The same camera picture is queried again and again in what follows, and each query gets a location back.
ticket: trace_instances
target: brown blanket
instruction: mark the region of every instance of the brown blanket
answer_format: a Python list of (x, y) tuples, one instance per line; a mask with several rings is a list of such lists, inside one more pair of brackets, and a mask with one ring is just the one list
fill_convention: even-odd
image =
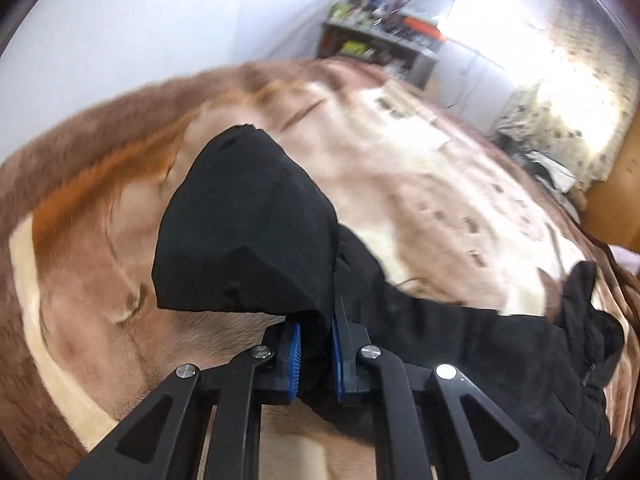
[[(277, 140), (412, 294), (547, 315), (580, 259), (625, 329), (607, 414), (633, 429), (640, 286), (497, 148), (381, 72), (249, 64), (99, 105), (0, 167), (0, 429), (35, 480), (62, 478), (183, 362), (222, 364), (268, 316), (156, 308), (159, 221), (201, 148), (233, 124)], [(371, 448), (305, 406), (266, 410), (261, 477), (374, 477)]]

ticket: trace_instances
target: black garment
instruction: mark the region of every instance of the black garment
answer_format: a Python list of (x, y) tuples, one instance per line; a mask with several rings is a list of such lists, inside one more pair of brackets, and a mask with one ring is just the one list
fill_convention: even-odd
[(161, 308), (300, 320), (300, 397), (363, 436), (367, 413), (338, 408), (329, 390), (329, 328), (339, 298), (373, 343), (403, 361), (459, 367), (572, 478), (583, 479), (600, 475), (613, 450), (602, 388), (623, 344), (620, 324), (591, 306), (595, 273), (592, 262), (574, 267), (558, 326), (412, 298), (385, 281), (302, 168), (245, 125), (213, 139), (172, 197), (152, 276)]

